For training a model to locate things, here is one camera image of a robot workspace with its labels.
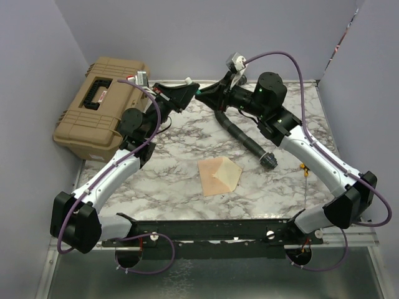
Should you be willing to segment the green white glue stick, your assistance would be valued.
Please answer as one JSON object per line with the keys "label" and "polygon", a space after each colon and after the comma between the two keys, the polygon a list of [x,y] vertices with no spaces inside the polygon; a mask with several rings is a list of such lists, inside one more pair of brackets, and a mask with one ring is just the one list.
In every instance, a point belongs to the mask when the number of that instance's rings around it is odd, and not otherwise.
{"label": "green white glue stick", "polygon": [[195,82],[191,77],[185,78],[185,84],[193,92],[193,95],[198,95],[201,93],[200,84],[198,82]]}

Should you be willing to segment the tan paper envelope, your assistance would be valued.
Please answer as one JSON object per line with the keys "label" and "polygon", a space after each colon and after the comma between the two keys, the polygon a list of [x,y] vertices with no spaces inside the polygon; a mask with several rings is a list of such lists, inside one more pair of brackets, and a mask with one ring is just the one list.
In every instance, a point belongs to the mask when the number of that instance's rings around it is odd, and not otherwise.
{"label": "tan paper envelope", "polygon": [[198,161],[204,196],[233,192],[238,185],[242,169],[227,157]]}

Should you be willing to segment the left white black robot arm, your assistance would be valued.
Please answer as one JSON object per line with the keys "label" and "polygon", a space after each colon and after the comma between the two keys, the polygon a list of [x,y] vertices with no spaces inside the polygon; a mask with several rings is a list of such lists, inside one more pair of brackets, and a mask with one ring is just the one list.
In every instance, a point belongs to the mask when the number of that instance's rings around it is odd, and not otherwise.
{"label": "left white black robot arm", "polygon": [[118,239],[129,246],[136,242],[138,231],[128,216],[101,217],[100,211],[109,197],[138,172],[151,158],[154,137],[172,112],[182,112],[200,89],[198,83],[171,87],[155,83],[150,90],[139,88],[150,100],[146,112],[128,108],[117,127],[123,140],[110,161],[87,183],[72,193],[56,195],[52,208],[50,234],[57,239],[57,251],[72,250],[86,254],[98,242]]}

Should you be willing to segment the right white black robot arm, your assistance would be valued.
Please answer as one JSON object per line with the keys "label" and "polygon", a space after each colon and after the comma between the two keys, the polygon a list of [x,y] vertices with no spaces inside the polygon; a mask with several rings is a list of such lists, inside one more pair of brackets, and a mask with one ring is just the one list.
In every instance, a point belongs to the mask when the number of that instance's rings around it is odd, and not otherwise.
{"label": "right white black robot arm", "polygon": [[287,88],[278,74],[260,74],[253,91],[232,87],[232,79],[232,74],[227,73],[217,83],[202,88],[195,98],[214,111],[233,107],[255,116],[261,134],[302,161],[334,197],[326,204],[296,214],[286,229],[287,238],[299,244],[317,229],[350,227],[371,205],[373,194],[369,188],[377,185],[377,177],[370,171],[362,174],[326,147],[316,149],[316,141],[306,137],[300,119],[284,108]]}

